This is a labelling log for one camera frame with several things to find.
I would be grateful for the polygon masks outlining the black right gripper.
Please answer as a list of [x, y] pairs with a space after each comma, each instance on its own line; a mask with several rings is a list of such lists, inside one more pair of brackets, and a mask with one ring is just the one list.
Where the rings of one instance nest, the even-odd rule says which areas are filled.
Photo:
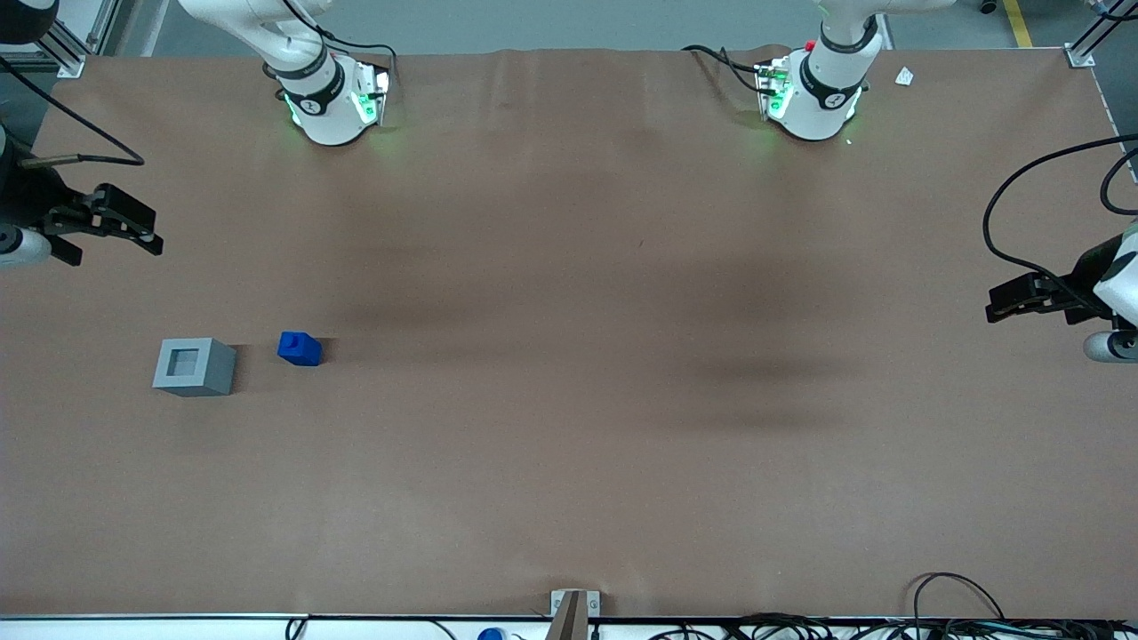
[[[90, 233], [92, 215], [84, 208], [85, 192], [74, 190], [53, 169], [23, 169], [6, 165], [1, 172], [1, 238], [15, 239], [18, 229], [41, 230], [44, 218], [52, 208], [75, 208], [65, 214], [64, 224], [75, 233]], [[165, 240], [156, 233], [157, 214], [154, 208], [131, 196], [122, 188], [102, 183], [91, 195], [91, 211], [105, 220], [104, 236], [129, 240], [160, 256]]]

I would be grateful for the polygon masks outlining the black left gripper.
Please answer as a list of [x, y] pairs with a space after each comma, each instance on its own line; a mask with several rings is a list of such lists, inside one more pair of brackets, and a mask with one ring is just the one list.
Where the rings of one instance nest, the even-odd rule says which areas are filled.
[[[1013, 315], [1061, 312], [1065, 325], [1082, 325], [1092, 319], [1110, 321], [1111, 325], [1130, 325], [1094, 294], [1094, 285], [1099, 284], [1102, 276], [1110, 271], [1122, 243], [1123, 236], [1116, 235], [1082, 252], [1072, 271], [1061, 276], [1063, 286], [1057, 287], [1049, 276], [1029, 272], [993, 287], [990, 289], [990, 303], [984, 309], [988, 325], [1000, 323]], [[1061, 297], [1058, 305], [1052, 300], [1056, 292]]]

